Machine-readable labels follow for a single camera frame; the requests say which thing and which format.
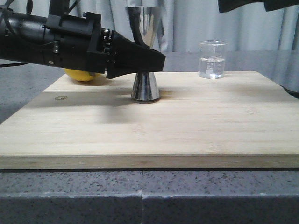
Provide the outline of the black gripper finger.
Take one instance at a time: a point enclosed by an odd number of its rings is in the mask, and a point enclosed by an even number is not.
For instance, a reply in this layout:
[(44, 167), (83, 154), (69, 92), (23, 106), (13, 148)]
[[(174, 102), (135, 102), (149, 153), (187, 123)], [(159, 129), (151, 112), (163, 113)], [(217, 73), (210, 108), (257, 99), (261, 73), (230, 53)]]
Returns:
[(298, 5), (299, 0), (265, 0), (264, 7), (265, 11), (274, 11), (286, 7)]
[(218, 7), (220, 13), (226, 13), (241, 6), (258, 2), (264, 3), (264, 0), (218, 0)]

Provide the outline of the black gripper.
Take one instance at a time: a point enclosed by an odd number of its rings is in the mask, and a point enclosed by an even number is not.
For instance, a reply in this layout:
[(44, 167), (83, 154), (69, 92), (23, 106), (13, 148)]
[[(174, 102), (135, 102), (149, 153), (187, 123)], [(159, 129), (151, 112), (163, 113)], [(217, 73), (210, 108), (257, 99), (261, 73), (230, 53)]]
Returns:
[(58, 65), (73, 70), (106, 72), (106, 78), (162, 71), (166, 56), (102, 27), (101, 15), (85, 17), (49, 13), (45, 28), (57, 41)]

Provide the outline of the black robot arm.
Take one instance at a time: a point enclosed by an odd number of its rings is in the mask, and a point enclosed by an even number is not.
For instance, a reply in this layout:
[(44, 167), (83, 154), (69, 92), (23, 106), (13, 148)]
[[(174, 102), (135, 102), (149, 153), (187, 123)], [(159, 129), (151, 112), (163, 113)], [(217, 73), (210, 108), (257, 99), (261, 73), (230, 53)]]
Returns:
[(165, 55), (101, 26), (101, 16), (41, 17), (0, 8), (0, 57), (23, 63), (105, 73), (108, 79), (161, 71)]

